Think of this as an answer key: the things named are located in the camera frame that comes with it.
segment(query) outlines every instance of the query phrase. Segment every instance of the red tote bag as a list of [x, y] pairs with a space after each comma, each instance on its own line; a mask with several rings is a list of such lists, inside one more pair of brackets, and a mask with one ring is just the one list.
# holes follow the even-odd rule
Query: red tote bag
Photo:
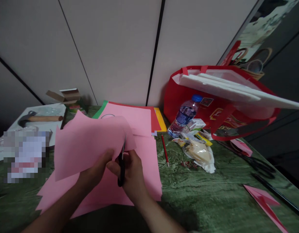
[[164, 114], [170, 122], [175, 119], [181, 105], [191, 99], [194, 94], [203, 97], [195, 118], [201, 118], [205, 123], [205, 129], [210, 129], [214, 140], [228, 141], [255, 133], [271, 124], [280, 113], [279, 108], [271, 110], [267, 118], [253, 118], [248, 114], [240, 112], [234, 104], [227, 99], [211, 95], [189, 87], [181, 86], [175, 82], [176, 79], [185, 74], [206, 73], [207, 71], [229, 71], [237, 74], [238, 77], [249, 81], [261, 91], [274, 95], [262, 83], [254, 80], [249, 74], [234, 66], [187, 66], [173, 73], [167, 85], [164, 97]]

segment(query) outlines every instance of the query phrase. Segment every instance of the green paper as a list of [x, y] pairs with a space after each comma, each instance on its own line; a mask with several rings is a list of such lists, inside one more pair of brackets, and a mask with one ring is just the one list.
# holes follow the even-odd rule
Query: green paper
[[94, 114], [94, 116], [92, 117], [92, 119], [98, 119], [100, 117], [100, 115], [102, 114], [102, 112], [104, 111], [105, 106], [107, 105], [108, 101], [104, 100], [102, 107], [97, 111], [96, 114]]

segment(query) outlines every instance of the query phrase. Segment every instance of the water bottle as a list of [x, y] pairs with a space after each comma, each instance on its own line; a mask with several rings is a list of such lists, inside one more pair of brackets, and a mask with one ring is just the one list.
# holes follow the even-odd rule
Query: water bottle
[[199, 103], [202, 100], [202, 96], [193, 95], [191, 100], [182, 104], [181, 108], [176, 115], [175, 120], [168, 128], [168, 135], [173, 138], [177, 138], [182, 129], [195, 117], [198, 111]]

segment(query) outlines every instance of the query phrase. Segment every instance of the scissors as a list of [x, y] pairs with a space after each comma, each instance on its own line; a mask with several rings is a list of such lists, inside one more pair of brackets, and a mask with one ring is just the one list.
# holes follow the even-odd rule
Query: scissors
[[125, 166], [124, 166], [124, 161], [123, 161], [123, 152], [124, 152], [124, 147], [126, 145], [126, 139], [127, 139], [127, 135], [124, 138], [122, 150], [121, 150], [120, 154], [118, 155], [118, 161], [119, 161], [119, 166], [120, 166], [120, 179], [118, 178], [118, 186], [119, 187], [122, 187], [123, 182], [124, 182]]
[[226, 143], [224, 143], [222, 141], [217, 141], [217, 142], [219, 144], [221, 144], [222, 146], [226, 147], [227, 149], [231, 150], [232, 152], [234, 152], [240, 158], [243, 158], [256, 172], [258, 172], [262, 176], [269, 178], [269, 179], [275, 178], [273, 173], [275, 173], [276, 170], [273, 169], [271, 166], [269, 166], [267, 163], [263, 162], [260, 159], [243, 155], [239, 151], [237, 151], [234, 148], [232, 148], [231, 146], [229, 146], [231, 142], [226, 142]]

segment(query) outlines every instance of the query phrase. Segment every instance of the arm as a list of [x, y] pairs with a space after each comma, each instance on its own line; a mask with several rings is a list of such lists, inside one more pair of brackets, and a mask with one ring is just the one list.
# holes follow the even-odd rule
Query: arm
[[76, 184], [32, 222], [23, 233], [60, 232], [82, 200], [101, 181], [105, 165], [111, 161], [113, 154], [113, 150], [108, 150], [93, 167], [81, 172]]
[[[134, 150], [124, 156], [125, 161], [125, 182], [123, 189], [135, 207], [139, 210], [151, 232], [153, 233], [182, 233], [186, 232], [180, 224], [172, 219], [153, 200], [147, 191], [143, 177], [142, 161]], [[106, 167], [120, 177], [120, 166], [115, 161], [110, 161]]]

